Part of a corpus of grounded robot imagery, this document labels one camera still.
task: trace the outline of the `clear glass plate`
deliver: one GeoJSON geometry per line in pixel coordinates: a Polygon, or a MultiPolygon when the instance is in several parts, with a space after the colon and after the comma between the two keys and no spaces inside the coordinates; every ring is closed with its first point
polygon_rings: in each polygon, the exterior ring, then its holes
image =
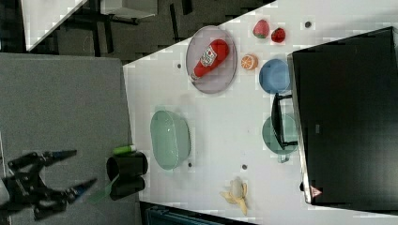
{"type": "Polygon", "coordinates": [[[217,26],[205,26],[192,37],[187,50],[187,75],[190,76],[206,47],[211,41],[219,38],[228,44],[230,51],[228,56],[222,64],[211,70],[206,76],[193,82],[199,91],[206,94],[215,94],[225,90],[233,80],[237,69],[237,51],[234,40],[226,31],[217,26]]]}

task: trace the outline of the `red warning label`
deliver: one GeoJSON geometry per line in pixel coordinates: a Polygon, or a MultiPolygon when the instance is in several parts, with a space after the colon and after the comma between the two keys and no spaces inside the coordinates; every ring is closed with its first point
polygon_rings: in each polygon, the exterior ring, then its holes
{"type": "Polygon", "coordinates": [[[322,194],[322,191],[316,189],[315,187],[310,186],[311,188],[311,194],[313,195],[313,198],[316,198],[316,196],[322,194]]]}

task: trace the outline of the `white table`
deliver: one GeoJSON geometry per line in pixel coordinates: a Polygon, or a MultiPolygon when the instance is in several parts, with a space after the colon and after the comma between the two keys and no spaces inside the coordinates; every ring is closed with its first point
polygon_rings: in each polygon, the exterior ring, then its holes
{"type": "MultiPolygon", "coordinates": [[[[240,61],[255,53],[259,68],[271,58],[378,28],[398,27],[398,2],[278,0],[220,25],[236,43],[240,61]],[[260,19],[286,30],[283,45],[253,36],[260,19]],[[311,21],[313,26],[304,28],[311,21]]],[[[273,96],[258,83],[258,72],[237,67],[236,78],[218,95],[193,87],[185,69],[187,39],[124,66],[133,141],[149,159],[146,189],[140,200],[256,224],[396,224],[398,217],[314,207],[304,201],[299,153],[284,164],[265,146],[261,129],[273,96]],[[173,172],[154,159],[149,125],[157,105],[186,117],[191,130],[190,158],[173,172]],[[248,170],[241,170],[241,165],[248,170]],[[248,216],[219,194],[239,176],[248,183],[248,216]]]]}
{"type": "Polygon", "coordinates": [[[33,50],[86,1],[22,0],[26,50],[33,50]]]}

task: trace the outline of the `orange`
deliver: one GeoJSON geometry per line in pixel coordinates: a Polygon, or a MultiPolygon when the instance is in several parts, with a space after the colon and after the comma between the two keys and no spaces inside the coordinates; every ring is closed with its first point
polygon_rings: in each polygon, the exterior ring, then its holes
{"type": "Polygon", "coordinates": [[[253,54],[246,54],[240,61],[240,65],[247,70],[255,69],[258,65],[257,57],[253,54]]]}

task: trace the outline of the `small dark hole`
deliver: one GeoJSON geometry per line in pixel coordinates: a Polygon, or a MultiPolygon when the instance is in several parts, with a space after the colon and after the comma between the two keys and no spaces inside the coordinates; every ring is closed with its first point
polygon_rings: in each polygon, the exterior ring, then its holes
{"type": "Polygon", "coordinates": [[[312,24],[311,22],[306,22],[306,23],[305,23],[305,27],[306,27],[306,28],[310,28],[312,25],[313,25],[313,24],[312,24]]]}

